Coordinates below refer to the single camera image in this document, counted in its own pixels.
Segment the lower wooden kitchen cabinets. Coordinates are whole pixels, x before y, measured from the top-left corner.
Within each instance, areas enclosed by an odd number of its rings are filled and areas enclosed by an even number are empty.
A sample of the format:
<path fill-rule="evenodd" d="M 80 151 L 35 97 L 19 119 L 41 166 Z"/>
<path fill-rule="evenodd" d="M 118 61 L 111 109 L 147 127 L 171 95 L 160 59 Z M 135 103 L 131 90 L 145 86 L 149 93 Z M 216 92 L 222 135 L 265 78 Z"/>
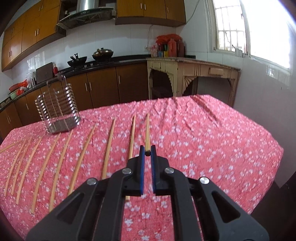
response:
<path fill-rule="evenodd" d="M 147 62 L 113 62 L 89 70 L 66 74 L 79 111 L 149 98 Z M 35 106 L 46 84 L 22 94 L 1 109 L 1 140 L 15 128 L 40 121 Z"/>

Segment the wooden kitchen cabinets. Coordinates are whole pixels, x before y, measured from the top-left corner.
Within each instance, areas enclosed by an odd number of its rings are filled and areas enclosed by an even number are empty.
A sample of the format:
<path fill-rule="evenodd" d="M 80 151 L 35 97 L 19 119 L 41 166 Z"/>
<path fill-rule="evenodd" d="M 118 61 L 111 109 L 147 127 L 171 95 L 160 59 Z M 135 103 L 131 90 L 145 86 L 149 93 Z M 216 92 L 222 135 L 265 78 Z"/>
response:
<path fill-rule="evenodd" d="M 111 50 L 115 56 L 143 54 L 163 29 L 186 23 L 183 1 L 27 1 L 4 31 L 1 69 L 32 53 L 31 68 L 71 56 L 91 60 Z"/>
<path fill-rule="evenodd" d="M 149 98 L 147 62 L 113 62 L 89 70 L 66 74 L 79 111 Z M 46 84 L 22 94 L 1 109 L 1 140 L 15 128 L 40 121 L 35 106 Z"/>

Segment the upper wooden kitchen cabinets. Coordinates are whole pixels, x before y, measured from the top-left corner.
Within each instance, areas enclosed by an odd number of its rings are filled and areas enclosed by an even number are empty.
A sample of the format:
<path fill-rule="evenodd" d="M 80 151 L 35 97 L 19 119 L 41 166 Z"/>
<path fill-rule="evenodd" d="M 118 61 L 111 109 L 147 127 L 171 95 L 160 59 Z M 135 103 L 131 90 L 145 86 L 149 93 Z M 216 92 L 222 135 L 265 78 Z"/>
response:
<path fill-rule="evenodd" d="M 27 1 L 4 31 L 1 69 L 32 53 L 31 68 L 71 56 L 91 60 L 111 50 L 115 56 L 143 54 L 163 29 L 186 23 L 183 1 Z"/>

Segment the red floral tablecloth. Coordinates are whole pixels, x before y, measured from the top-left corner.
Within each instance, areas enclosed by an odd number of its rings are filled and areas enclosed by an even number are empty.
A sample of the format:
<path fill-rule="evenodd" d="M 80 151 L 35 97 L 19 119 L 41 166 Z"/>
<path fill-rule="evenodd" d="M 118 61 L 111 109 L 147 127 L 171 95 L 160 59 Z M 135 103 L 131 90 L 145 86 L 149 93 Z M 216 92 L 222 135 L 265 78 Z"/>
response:
<path fill-rule="evenodd" d="M 134 115 L 133 156 L 138 155 L 145 142 L 148 113 L 151 143 L 170 166 L 190 178 L 208 177 L 246 212 L 255 209 L 274 181 L 283 148 L 264 127 L 223 102 L 209 95 L 194 95 L 85 110 L 74 130 L 56 136 L 47 133 L 42 122 L 11 130 L 1 149 L 21 142 L 1 153 L 1 210 L 16 232 L 25 237 L 51 205 L 57 206 L 67 197 L 76 163 L 94 125 L 76 186 L 90 177 L 101 179 L 114 119 L 107 177 L 126 166 Z M 30 137 L 12 196 L 16 169 Z M 6 179 L 24 140 L 5 197 Z"/>

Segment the red basin on counter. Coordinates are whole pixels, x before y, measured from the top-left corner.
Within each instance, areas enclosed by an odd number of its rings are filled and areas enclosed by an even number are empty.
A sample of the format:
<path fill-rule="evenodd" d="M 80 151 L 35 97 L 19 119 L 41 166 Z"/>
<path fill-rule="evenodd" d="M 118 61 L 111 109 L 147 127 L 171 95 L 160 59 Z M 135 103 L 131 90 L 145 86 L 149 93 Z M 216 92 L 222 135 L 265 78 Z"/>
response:
<path fill-rule="evenodd" d="M 27 87 L 28 85 L 28 82 L 27 80 L 25 79 L 23 82 L 20 82 L 20 83 L 17 83 L 17 84 L 14 84 L 12 85 L 10 88 L 9 88 L 9 91 L 10 92 L 14 92 L 15 90 L 21 88 L 21 87 Z"/>

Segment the red bottle on counter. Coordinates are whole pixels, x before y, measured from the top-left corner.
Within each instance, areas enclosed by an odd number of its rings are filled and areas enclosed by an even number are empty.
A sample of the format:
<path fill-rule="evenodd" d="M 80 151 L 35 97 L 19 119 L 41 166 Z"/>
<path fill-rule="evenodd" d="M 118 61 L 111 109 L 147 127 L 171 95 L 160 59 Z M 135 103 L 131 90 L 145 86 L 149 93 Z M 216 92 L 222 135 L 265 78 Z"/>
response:
<path fill-rule="evenodd" d="M 56 64 L 54 64 L 54 63 L 53 63 L 53 73 L 54 73 L 54 75 L 58 74 L 58 68 L 57 68 Z"/>

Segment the brown cutting board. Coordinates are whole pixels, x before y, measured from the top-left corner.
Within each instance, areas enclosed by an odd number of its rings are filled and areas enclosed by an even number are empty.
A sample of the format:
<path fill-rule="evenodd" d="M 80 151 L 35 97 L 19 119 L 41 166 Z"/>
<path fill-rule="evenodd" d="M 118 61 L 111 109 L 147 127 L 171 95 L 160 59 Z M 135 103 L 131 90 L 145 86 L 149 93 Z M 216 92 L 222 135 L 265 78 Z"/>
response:
<path fill-rule="evenodd" d="M 50 62 L 36 69 L 36 84 L 40 84 L 54 77 L 53 63 Z"/>

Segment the cream old wooden table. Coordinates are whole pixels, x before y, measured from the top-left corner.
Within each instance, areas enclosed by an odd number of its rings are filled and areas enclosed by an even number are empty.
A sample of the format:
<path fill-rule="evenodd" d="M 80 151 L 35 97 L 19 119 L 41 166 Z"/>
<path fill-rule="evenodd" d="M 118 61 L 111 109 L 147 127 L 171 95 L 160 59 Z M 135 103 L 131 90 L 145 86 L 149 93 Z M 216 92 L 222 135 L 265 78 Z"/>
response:
<path fill-rule="evenodd" d="M 181 96 L 187 86 L 198 77 L 227 79 L 231 87 L 227 104 L 230 107 L 234 106 L 237 85 L 240 78 L 239 68 L 191 58 L 147 58 L 149 99 L 152 99 L 152 70 L 168 75 L 173 96 Z"/>

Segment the lidded dark wok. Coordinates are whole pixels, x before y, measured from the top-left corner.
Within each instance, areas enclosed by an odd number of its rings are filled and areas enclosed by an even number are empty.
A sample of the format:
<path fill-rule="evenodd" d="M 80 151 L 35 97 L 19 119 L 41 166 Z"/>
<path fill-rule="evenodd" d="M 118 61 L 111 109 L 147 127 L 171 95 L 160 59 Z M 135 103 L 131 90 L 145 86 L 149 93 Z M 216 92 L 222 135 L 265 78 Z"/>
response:
<path fill-rule="evenodd" d="M 92 57 L 97 62 L 108 61 L 112 58 L 113 51 L 110 49 L 97 49 L 96 52 L 92 54 Z"/>

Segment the red oil jug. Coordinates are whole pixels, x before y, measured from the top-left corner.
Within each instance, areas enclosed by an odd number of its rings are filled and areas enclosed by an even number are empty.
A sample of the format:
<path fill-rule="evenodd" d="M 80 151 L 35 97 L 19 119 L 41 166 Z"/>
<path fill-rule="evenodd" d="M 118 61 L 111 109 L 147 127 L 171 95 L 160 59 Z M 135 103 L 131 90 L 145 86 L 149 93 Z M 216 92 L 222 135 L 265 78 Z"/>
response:
<path fill-rule="evenodd" d="M 177 57 L 177 42 L 174 39 L 168 41 L 169 57 Z"/>

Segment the steel range hood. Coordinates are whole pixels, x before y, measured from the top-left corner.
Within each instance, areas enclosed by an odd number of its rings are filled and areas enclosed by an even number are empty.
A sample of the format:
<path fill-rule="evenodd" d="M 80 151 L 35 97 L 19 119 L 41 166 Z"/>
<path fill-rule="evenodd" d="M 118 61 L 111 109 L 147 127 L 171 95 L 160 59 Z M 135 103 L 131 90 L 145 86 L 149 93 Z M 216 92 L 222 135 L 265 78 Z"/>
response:
<path fill-rule="evenodd" d="M 116 16 L 116 1 L 61 1 L 57 26 L 64 30 Z"/>

